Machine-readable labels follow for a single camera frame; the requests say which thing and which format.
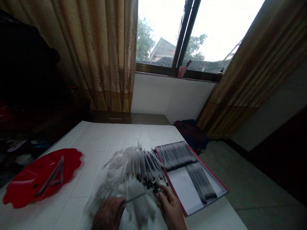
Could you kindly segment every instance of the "beige curtain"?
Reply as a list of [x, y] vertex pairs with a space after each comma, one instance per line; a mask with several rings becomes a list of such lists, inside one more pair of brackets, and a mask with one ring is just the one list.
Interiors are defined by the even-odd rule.
[[38, 28], [93, 109], [130, 112], [138, 0], [2, 0], [0, 8]]
[[215, 87], [198, 126], [230, 138], [307, 57], [305, 0], [266, 0]]

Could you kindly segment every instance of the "pen holder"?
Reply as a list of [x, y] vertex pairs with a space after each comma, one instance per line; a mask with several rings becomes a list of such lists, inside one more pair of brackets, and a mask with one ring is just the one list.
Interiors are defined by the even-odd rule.
[[186, 66], [179, 66], [179, 72], [178, 72], [178, 77], [183, 77], [185, 75], [186, 70], [188, 67]]

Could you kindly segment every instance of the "windowsill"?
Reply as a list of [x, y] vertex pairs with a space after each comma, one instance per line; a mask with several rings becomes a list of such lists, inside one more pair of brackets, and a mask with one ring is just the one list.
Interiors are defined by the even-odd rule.
[[208, 77], [206, 77], [206, 79], [203, 78], [203, 76], [190, 76], [190, 77], [174, 77], [174, 76], [168, 76], [168, 75], [162, 75], [162, 74], [156, 74], [156, 73], [145, 73], [145, 72], [139, 72], [139, 71], [135, 71], [135, 73], [139, 73], [139, 74], [146, 74], [146, 75], [155, 75], [155, 76], [160, 76], [160, 77], [169, 77], [169, 78], [176, 78], [176, 79], [184, 79], [184, 80], [189, 80], [189, 81], [202, 81], [202, 82], [210, 82], [210, 83], [218, 83], [219, 81], [215, 80], [214, 78], [216, 78], [217, 74], [210, 74], [208, 73], [208, 75], [212, 75], [212, 80], [208, 80]]

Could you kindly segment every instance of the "white wall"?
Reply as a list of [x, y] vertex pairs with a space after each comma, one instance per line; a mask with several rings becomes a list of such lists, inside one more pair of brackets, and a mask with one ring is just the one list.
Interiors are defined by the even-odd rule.
[[307, 60], [264, 102], [232, 138], [247, 151], [307, 105]]
[[214, 85], [136, 73], [131, 112], [163, 114], [171, 124], [196, 119]]

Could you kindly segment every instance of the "open box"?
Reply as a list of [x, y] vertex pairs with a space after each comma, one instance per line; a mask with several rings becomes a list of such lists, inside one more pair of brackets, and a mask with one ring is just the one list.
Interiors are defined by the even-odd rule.
[[[192, 182], [192, 179], [189, 176], [188, 171], [185, 167], [181, 167], [170, 172], [167, 172], [164, 168], [164, 172], [170, 183], [170, 186], [181, 202], [184, 216], [188, 217], [205, 208], [206, 206], [212, 204], [213, 202], [227, 194], [229, 191], [226, 186], [219, 180], [219, 178], [217, 178], [217, 176], [209, 169], [209, 167], [191, 149], [191, 147], [186, 142], [184, 143], [188, 146], [188, 149], [196, 156], [198, 162], [200, 162], [201, 165], [204, 167], [204, 173], [206, 174], [217, 196], [217, 198], [207, 200], [207, 204], [202, 203]], [[155, 152], [157, 153], [160, 161], [163, 163], [157, 147], [155, 148]]]

